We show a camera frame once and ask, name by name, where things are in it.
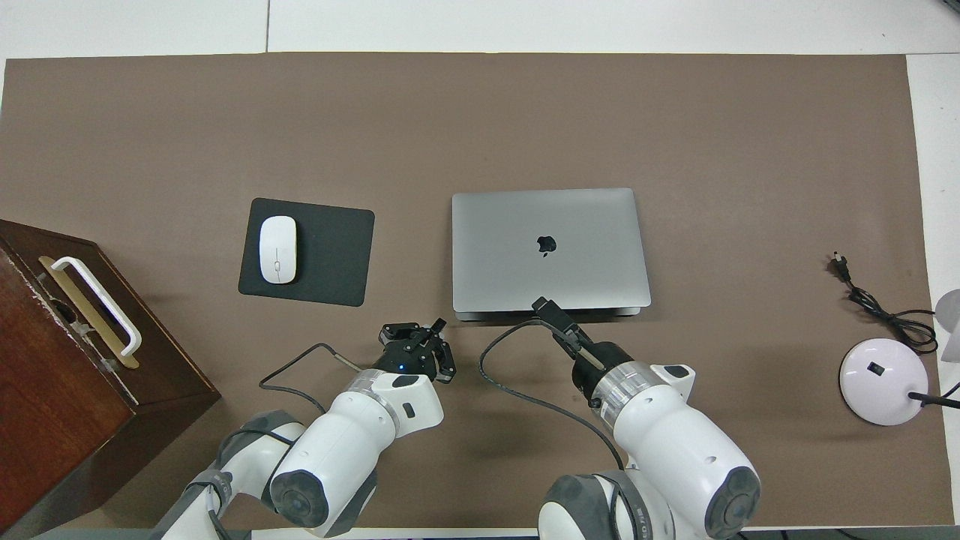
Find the laptop lid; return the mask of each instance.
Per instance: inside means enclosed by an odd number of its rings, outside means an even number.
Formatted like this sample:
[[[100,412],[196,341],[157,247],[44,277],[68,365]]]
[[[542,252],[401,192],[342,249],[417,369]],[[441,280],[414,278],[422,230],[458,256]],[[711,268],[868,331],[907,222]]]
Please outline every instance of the laptop lid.
[[[531,311],[539,296],[620,314],[650,305],[632,189],[453,196],[457,317]]]

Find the drawer handle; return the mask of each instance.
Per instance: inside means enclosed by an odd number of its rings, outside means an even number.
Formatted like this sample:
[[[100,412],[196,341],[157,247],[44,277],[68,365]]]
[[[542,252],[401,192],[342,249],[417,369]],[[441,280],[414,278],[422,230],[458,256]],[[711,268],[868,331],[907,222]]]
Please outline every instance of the drawer handle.
[[[120,326],[123,327],[123,330],[127,332],[127,335],[130,337],[130,343],[120,352],[120,356],[131,356],[134,351],[140,348],[140,343],[143,341],[143,338],[140,337],[140,331],[136,329],[136,326],[133,325],[127,314],[123,312],[123,309],[121,309],[116,302],[113,302],[113,299],[110,298],[104,286],[97,281],[93,273],[90,272],[90,269],[87,268],[81,260],[73,257],[63,257],[50,265],[54,270],[63,270],[67,266],[73,266],[77,269],[80,277],[84,279],[94,294],[97,295],[97,298],[104,303],[104,306],[106,306],[110,314],[113,315],[113,318],[116,319],[117,322],[120,323]]]

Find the computer mouse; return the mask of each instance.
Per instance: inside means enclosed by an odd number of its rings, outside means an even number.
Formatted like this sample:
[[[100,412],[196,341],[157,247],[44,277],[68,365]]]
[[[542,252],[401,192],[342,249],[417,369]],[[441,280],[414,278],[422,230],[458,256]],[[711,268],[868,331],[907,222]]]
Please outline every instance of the computer mouse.
[[[275,215],[260,226],[260,274],[270,283],[284,284],[297,276],[297,222]]]

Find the wooden box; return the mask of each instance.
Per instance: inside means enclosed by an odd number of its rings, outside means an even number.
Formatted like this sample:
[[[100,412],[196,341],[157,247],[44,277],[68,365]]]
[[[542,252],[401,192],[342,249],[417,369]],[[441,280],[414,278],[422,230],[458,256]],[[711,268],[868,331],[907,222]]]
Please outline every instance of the wooden box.
[[[98,507],[219,397],[95,243],[0,220],[4,538]]]

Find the brown table surface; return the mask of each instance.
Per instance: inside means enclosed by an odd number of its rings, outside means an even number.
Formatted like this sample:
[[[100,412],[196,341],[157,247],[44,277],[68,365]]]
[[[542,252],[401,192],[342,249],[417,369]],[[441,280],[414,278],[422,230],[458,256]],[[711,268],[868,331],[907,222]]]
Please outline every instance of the brown table surface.
[[[868,425],[836,381],[849,347],[889,333],[845,300],[829,253],[885,306],[929,307],[903,57],[9,61],[3,106],[0,215],[98,241],[224,395],[74,525],[149,527],[255,412],[312,420],[306,402],[256,387],[308,345],[371,362],[381,325],[442,316],[461,368],[438,387],[446,418],[382,456],[360,525],[532,527],[557,476],[612,460],[476,373],[504,327],[453,316],[450,197],[591,186],[636,192],[654,303],[585,328],[697,371],[691,404],[759,472],[752,525],[952,523],[941,412]],[[366,303],[239,294],[254,197],[373,210]],[[545,331],[524,330],[489,369],[588,414],[569,365]],[[329,402],[350,376],[318,354],[280,381]],[[249,500],[226,523],[286,525]]]

